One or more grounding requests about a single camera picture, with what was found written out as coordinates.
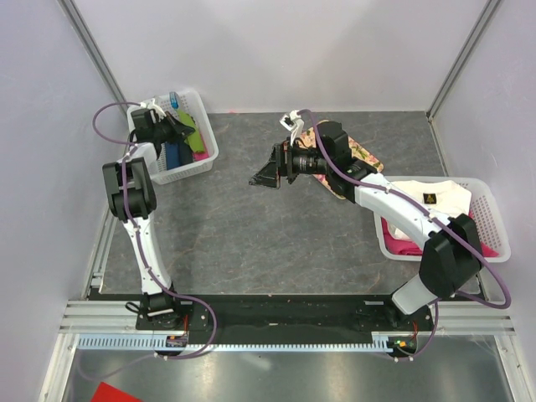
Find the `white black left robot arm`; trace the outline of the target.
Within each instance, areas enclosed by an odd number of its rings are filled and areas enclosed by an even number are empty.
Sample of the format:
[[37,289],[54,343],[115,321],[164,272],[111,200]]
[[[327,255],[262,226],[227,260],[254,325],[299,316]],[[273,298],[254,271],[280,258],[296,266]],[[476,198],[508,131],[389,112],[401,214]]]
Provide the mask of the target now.
[[180,142],[195,129],[154,103],[127,105],[134,108],[130,112],[134,129],[126,141],[118,142],[126,152],[102,167],[109,210],[127,232],[141,277],[139,305],[129,301],[126,309],[137,315],[138,330],[175,330],[186,322],[187,314],[163,266],[154,233],[157,197],[149,167],[160,157],[163,143]]

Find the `blue metallic fork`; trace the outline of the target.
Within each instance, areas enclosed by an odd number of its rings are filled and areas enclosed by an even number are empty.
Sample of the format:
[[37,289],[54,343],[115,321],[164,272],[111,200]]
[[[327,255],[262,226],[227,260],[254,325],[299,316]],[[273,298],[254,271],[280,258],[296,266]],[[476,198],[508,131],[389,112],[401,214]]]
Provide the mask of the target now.
[[178,97],[178,94],[174,91],[170,92],[169,94],[169,102],[170,102],[170,105],[171,107],[174,109],[174,110],[177,110],[179,108],[179,97]]

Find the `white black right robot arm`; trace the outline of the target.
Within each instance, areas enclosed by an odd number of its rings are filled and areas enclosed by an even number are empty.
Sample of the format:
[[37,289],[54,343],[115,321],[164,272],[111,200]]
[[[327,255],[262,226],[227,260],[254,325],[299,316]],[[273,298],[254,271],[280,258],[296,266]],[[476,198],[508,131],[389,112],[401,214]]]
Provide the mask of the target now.
[[454,295],[482,268],[475,222],[467,214],[452,218],[394,186],[376,167],[353,155],[341,123],[314,126],[317,139],[312,147],[299,137],[304,122],[298,115],[284,115],[281,124],[289,137],[273,146],[250,184],[279,188],[282,179],[293,183],[301,174],[320,174],[335,194],[383,217],[421,249],[418,274],[392,294],[392,303],[383,310],[389,327],[405,328],[414,312]]

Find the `green paper napkin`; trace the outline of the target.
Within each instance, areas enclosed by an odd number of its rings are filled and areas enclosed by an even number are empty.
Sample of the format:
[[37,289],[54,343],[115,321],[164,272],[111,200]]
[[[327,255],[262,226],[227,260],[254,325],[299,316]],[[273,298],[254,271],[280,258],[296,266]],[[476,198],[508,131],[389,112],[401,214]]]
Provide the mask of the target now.
[[178,110],[177,114],[179,121],[190,128],[188,134],[185,135],[185,142],[189,145],[191,151],[194,154],[205,153],[204,140],[194,118],[183,110]]

